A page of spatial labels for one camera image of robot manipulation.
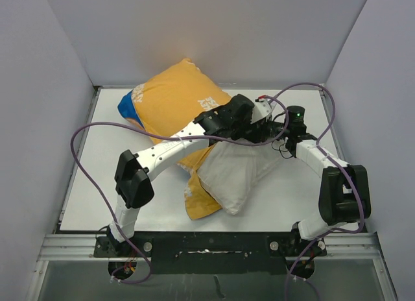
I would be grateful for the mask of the blue yellow Mickey pillowcase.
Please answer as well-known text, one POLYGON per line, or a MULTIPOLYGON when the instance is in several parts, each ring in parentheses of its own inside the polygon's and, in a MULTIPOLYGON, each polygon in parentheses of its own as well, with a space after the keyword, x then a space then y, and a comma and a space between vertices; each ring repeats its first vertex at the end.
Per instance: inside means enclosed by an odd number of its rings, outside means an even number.
MULTIPOLYGON (((200 113, 231 100, 189 58, 128 92, 118 104, 121 116, 151 134, 171 137, 200 113)), ((178 162, 190 174, 185 188, 185 208, 190 219, 207 217, 222 206, 202 187, 198 169, 213 147, 198 150, 178 162)))

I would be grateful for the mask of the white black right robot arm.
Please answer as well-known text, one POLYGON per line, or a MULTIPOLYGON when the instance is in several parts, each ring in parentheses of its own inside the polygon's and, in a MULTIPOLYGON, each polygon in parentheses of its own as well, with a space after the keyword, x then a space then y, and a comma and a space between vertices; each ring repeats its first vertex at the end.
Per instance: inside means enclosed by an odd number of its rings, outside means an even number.
POLYGON ((312 239, 326 233, 361 232, 372 210, 365 167, 345 162, 323 148, 320 139, 308 133, 304 113, 305 108, 290 106, 284 122, 265 121, 266 136, 284 140, 288 152, 321 180, 317 211, 298 222, 299 232, 289 238, 290 250, 297 255, 305 254, 312 239))

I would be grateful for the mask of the white pillow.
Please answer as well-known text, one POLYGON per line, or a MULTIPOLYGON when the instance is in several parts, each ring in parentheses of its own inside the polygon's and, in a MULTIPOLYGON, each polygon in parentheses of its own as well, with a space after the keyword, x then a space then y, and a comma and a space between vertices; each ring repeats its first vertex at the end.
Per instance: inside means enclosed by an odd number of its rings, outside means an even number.
POLYGON ((270 145, 247 147, 217 143, 197 175, 201 186, 230 215, 238 214, 252 188, 282 160, 270 145))

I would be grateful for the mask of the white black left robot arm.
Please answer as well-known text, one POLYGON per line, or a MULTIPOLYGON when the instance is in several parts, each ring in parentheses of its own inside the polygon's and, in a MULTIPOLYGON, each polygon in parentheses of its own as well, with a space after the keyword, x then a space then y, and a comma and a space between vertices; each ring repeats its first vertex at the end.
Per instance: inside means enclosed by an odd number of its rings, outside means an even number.
POLYGON ((208 148, 216 141, 265 140, 262 128, 270 119, 271 107, 263 99, 251 101, 238 94, 225 105, 202 112, 167 141, 137 153, 124 151, 115 172, 118 194, 109 249, 117 256, 127 255, 140 208, 154 197, 152 181, 186 156, 208 148))

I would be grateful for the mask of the aluminium frame rail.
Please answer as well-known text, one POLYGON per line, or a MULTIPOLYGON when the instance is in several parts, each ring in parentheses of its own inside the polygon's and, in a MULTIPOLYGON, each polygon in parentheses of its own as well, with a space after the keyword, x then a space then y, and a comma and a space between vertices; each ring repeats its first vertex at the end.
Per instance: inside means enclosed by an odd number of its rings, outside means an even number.
MULTIPOLYGON (((375 273, 385 300, 397 300, 390 279, 380 242, 376 234, 334 233, 324 238, 326 259, 368 259, 373 262, 375 273)), ((122 261, 123 258, 94 256, 95 236, 93 234, 49 234, 44 237, 36 260, 36 272, 47 270, 50 261, 122 261)))

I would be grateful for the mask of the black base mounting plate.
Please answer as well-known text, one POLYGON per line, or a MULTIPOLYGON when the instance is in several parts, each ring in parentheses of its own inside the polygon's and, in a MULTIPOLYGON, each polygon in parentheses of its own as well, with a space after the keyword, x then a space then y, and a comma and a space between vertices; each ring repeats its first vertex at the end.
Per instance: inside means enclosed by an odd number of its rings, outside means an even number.
POLYGON ((140 258, 151 262, 153 274, 247 274, 266 272, 309 278, 314 259, 327 254, 323 240, 311 243, 290 232, 136 232, 130 242, 117 243, 109 234, 96 238, 94 257, 108 258, 108 271, 127 279, 140 258))

